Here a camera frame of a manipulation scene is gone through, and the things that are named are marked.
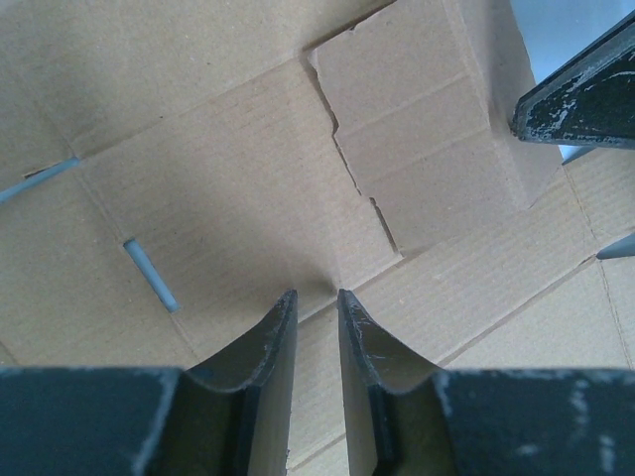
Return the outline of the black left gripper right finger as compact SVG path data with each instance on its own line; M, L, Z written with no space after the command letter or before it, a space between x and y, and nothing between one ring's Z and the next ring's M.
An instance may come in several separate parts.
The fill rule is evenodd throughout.
M353 475L630 475L634 375L445 370L337 296Z

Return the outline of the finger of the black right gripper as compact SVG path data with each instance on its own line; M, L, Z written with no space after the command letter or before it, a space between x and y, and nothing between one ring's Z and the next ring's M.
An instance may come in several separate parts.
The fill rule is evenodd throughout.
M634 147L634 14L629 13L518 100L521 141Z

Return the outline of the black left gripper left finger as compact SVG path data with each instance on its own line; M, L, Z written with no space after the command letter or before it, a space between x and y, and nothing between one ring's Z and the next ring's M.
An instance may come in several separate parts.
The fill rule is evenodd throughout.
M298 295L189 369L5 367L5 475L283 475Z

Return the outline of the brown cardboard box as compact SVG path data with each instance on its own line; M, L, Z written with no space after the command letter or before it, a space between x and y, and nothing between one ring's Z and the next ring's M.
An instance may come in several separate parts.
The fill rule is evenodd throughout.
M191 366L299 293L287 468L348 471L338 289L449 367L632 367L634 162L556 171L528 212L401 257L306 48L374 1L5 1L3 365Z

